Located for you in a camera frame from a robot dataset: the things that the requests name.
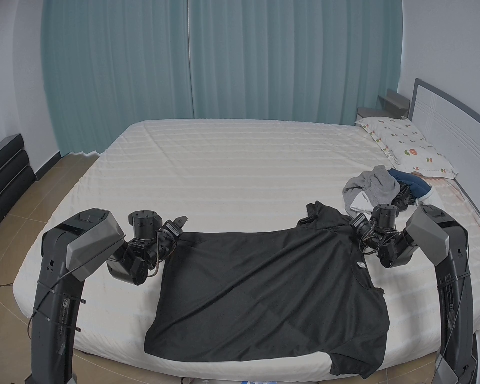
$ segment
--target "wall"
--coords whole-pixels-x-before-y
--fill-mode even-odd
[[[398,92],[419,77],[480,112],[479,15],[478,0],[403,0]]]
[[[18,0],[0,0],[0,141],[20,132],[13,86],[13,25]]]
[[[43,89],[42,0],[0,0],[0,140],[21,133],[37,172],[58,152]]]

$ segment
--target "tile floor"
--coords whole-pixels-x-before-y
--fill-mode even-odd
[[[30,246],[67,192],[95,162],[97,155],[67,155],[35,182],[0,223],[0,285],[13,282]],[[0,287],[0,384],[21,384],[30,374],[30,340],[26,319],[12,287]],[[178,377],[150,372],[97,356],[74,352],[73,369],[80,384],[180,384]],[[434,354],[378,371],[367,380],[357,377],[325,384],[430,383]]]

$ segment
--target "black furniture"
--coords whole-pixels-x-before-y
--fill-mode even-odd
[[[21,134],[0,141],[0,221],[35,181]]]
[[[358,107],[357,120],[371,116],[390,117],[391,119],[401,119],[402,116],[408,116],[410,100],[394,90],[387,89],[386,96],[378,95],[378,100],[382,109]]]

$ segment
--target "white label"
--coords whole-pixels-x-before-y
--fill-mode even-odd
[[[170,223],[167,223],[167,228],[170,229],[173,233],[175,233],[175,236],[180,236],[180,232],[173,228]]]

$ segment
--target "blue clothing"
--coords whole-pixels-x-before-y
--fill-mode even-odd
[[[401,181],[402,183],[407,184],[410,187],[410,192],[414,199],[418,199],[430,192],[432,187],[428,185],[425,180],[422,180],[418,176],[412,175],[411,173],[405,173],[398,171],[396,169],[389,169],[388,173],[390,176],[393,176],[395,180]]]

